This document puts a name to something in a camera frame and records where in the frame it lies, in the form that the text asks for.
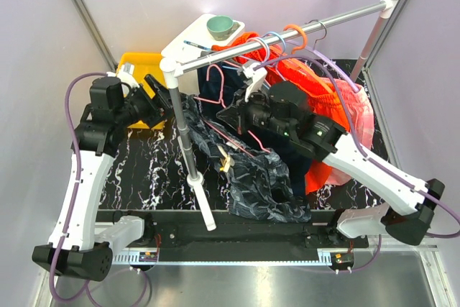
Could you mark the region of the dark patterned shorts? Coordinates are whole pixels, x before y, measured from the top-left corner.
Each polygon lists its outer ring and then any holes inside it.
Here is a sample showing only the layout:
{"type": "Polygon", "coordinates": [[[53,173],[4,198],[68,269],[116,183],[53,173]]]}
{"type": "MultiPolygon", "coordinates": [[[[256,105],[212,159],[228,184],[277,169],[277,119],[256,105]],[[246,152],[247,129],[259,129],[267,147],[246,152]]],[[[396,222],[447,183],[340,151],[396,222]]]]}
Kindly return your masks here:
{"type": "Polygon", "coordinates": [[[221,174],[227,179],[227,209],[245,219],[278,223],[303,223],[311,220],[311,210],[295,196],[297,188],[291,170],[271,147],[269,152],[254,149],[224,125],[203,113],[210,104],[181,96],[190,137],[214,170],[223,167],[228,155],[231,164],[221,174]]]}

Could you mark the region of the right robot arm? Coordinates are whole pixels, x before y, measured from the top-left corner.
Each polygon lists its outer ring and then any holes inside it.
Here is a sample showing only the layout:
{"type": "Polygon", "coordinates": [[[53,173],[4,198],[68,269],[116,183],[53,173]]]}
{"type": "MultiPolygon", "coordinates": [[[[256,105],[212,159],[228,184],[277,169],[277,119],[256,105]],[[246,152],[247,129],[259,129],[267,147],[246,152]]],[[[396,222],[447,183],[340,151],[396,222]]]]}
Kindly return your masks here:
{"type": "Polygon", "coordinates": [[[368,209],[336,212],[326,238],[342,247],[353,238],[388,234],[399,242],[419,245],[428,234],[436,202],[445,185],[415,178],[391,165],[367,148],[334,120],[316,114],[308,95],[289,81],[273,85],[268,92],[248,94],[240,89],[230,106],[217,119],[243,134],[255,127],[289,139],[303,157],[336,168],[384,199],[368,209]]]}

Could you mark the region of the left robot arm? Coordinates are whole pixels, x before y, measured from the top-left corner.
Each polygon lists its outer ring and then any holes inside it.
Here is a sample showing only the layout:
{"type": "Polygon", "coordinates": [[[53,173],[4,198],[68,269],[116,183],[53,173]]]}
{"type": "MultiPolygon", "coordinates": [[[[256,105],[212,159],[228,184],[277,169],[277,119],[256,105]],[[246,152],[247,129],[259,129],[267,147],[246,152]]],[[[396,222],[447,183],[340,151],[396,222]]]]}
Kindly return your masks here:
{"type": "Polygon", "coordinates": [[[47,244],[37,245],[32,261],[51,276],[101,282],[112,261],[131,244],[155,239],[152,217],[127,213],[96,234],[101,193],[127,129],[137,122],[153,128],[173,113],[169,93],[147,74],[143,83],[98,73],[78,126],[71,125],[73,154],[68,189],[47,244]]]}

